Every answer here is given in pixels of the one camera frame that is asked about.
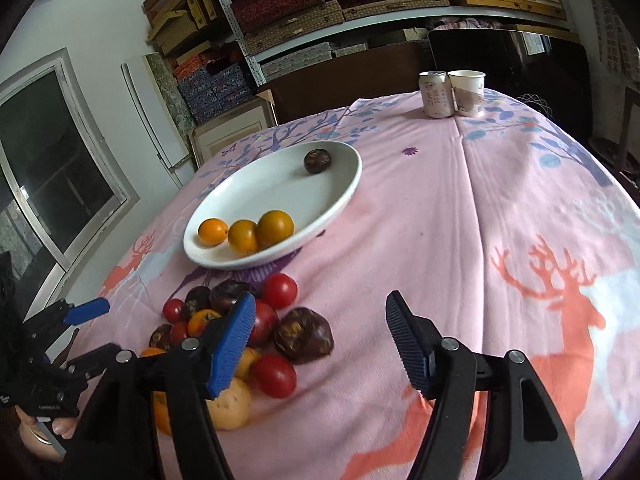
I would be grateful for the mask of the person's left hand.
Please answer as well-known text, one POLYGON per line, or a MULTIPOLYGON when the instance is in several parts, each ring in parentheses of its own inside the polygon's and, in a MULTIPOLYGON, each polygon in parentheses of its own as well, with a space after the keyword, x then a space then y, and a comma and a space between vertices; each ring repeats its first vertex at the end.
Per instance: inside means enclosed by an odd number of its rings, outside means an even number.
POLYGON ((25 445, 36 457, 53 463, 62 463, 64 452, 58 438, 70 440, 76 430, 77 418, 57 418, 51 422, 51 429, 46 429, 43 423, 35 417, 26 414, 19 406, 15 408, 20 419, 18 434, 25 445))

